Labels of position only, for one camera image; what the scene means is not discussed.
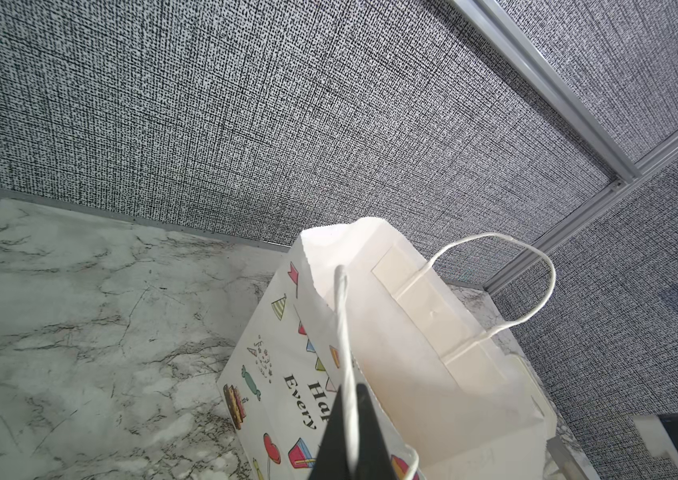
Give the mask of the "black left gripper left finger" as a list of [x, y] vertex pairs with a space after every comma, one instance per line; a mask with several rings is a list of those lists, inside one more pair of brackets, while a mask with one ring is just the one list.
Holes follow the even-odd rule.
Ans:
[[318, 449], [316, 462], [309, 480], [350, 480], [345, 438], [343, 400], [335, 397], [331, 414]]

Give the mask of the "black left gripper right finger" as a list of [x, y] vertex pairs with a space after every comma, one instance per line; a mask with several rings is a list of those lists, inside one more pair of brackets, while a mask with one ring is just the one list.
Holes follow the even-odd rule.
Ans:
[[356, 386], [358, 400], [359, 446], [354, 478], [395, 480], [391, 456], [385, 444], [371, 392], [365, 384]]

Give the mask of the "white paper gift bag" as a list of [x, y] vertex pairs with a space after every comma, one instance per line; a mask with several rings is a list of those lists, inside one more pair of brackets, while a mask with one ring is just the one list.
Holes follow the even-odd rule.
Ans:
[[338, 393], [351, 479], [356, 386], [396, 479], [539, 479], [553, 419], [531, 377], [386, 220], [299, 234], [218, 379], [257, 479], [308, 479]]

